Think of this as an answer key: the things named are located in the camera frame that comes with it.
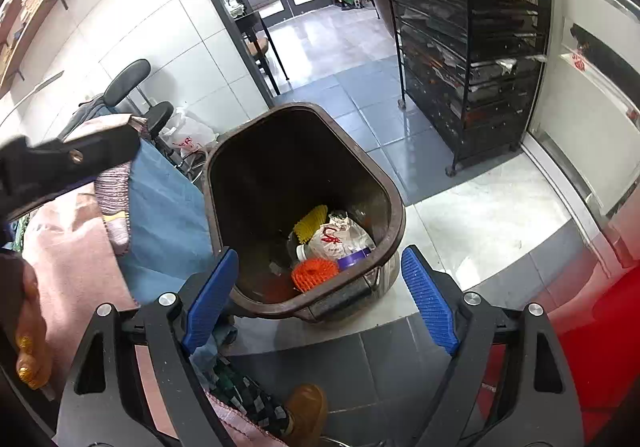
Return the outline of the blue bed sheet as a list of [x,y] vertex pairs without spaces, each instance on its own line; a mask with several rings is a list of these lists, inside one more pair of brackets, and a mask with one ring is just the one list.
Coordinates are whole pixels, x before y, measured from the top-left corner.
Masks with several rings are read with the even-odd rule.
[[213,269],[203,193],[147,141],[131,165],[129,222],[129,250],[117,263],[138,304]]

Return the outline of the white plastic bag in bin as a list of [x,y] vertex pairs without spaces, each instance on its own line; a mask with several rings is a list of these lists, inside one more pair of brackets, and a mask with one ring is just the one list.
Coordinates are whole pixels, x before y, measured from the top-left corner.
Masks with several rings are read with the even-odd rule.
[[298,242],[293,231],[288,241],[288,251],[297,262],[313,257],[336,262],[363,248],[373,252],[376,244],[369,233],[344,211],[328,212],[326,222],[304,245]]

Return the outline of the dark brown trash bin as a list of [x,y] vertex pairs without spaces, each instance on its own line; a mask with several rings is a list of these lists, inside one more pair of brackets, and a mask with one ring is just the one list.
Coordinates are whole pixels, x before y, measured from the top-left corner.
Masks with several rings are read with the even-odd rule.
[[[224,135],[202,178],[215,251],[239,255],[228,311],[307,323],[340,320],[382,299],[399,275],[405,205],[359,144],[314,103],[290,103]],[[291,278],[293,228],[313,208],[346,213],[373,239],[370,256],[314,289]]]

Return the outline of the grey clothes on chair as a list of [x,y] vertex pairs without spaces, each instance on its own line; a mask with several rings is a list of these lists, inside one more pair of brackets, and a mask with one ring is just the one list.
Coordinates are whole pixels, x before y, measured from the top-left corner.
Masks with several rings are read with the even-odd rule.
[[81,103],[62,132],[58,134],[58,140],[64,141],[68,135],[70,135],[75,128],[81,126],[82,123],[92,120],[93,118],[111,114],[119,114],[119,111],[115,107],[109,106],[105,102],[103,95],[97,95],[91,100]]

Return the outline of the black stool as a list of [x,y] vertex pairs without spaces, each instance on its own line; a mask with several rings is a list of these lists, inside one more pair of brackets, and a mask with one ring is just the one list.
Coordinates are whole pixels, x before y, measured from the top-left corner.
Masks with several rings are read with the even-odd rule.
[[258,12],[252,11],[249,14],[241,14],[239,17],[236,17],[234,22],[243,40],[245,40],[248,53],[253,58],[254,63],[257,64],[259,70],[262,70],[262,72],[266,74],[274,92],[279,96],[281,92],[268,62],[268,51],[271,50],[273,52],[286,81],[288,81],[288,74],[285,71],[279,51],[277,51],[264,19]]

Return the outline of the brown shoe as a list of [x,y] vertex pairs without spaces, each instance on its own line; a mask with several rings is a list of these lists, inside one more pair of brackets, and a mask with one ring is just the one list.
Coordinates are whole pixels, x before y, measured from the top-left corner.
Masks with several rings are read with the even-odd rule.
[[318,446],[328,417],[328,400],[322,389],[314,384],[299,385],[288,397],[285,409],[292,423],[291,430],[283,436],[285,444]]

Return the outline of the black office chair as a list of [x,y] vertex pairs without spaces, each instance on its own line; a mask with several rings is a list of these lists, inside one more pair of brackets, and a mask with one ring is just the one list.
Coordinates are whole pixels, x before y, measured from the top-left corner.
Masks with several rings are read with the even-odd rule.
[[[145,96],[141,84],[151,74],[151,63],[144,58],[134,60],[119,72],[104,90],[103,99],[109,108],[117,108],[127,100],[134,108],[134,113],[146,120],[146,130],[152,140],[160,137],[160,132],[174,115],[175,108],[169,101],[154,101]],[[134,103],[132,95],[138,94],[145,106],[145,112]]]

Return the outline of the pink dotted bed blanket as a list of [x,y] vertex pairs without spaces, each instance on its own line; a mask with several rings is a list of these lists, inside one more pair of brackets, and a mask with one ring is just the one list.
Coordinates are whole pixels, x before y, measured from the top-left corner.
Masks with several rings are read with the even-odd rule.
[[25,253],[61,393],[58,445],[280,445],[205,388],[181,345],[181,289],[136,306],[90,189],[44,204]]

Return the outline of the yellow foam net in bin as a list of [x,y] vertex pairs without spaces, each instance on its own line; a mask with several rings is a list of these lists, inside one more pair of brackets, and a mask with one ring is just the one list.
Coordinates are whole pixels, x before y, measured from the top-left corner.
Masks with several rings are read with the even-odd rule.
[[314,207],[307,215],[293,227],[293,233],[301,245],[307,243],[314,233],[326,222],[328,217],[328,207],[326,205],[318,205]]

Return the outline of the black metal rack shelf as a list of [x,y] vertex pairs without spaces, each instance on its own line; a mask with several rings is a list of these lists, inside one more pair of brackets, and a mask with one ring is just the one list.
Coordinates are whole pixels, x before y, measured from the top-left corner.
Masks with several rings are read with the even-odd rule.
[[389,0],[402,100],[449,148],[448,176],[518,149],[547,59],[552,0]]

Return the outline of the red cabinet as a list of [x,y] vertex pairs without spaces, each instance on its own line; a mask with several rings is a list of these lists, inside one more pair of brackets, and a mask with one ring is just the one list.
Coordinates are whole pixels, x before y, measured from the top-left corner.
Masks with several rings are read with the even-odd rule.
[[639,266],[608,275],[594,259],[574,259],[547,288],[522,289],[503,271],[475,288],[511,309],[547,311],[577,393],[587,446],[639,444]]

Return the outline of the white plastic bag on floor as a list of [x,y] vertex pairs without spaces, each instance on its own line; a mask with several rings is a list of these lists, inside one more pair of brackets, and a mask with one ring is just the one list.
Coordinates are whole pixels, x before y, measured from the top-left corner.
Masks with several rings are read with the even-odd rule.
[[176,150],[181,158],[186,158],[215,144],[218,134],[208,125],[192,118],[186,109],[178,108],[160,130],[160,138]]

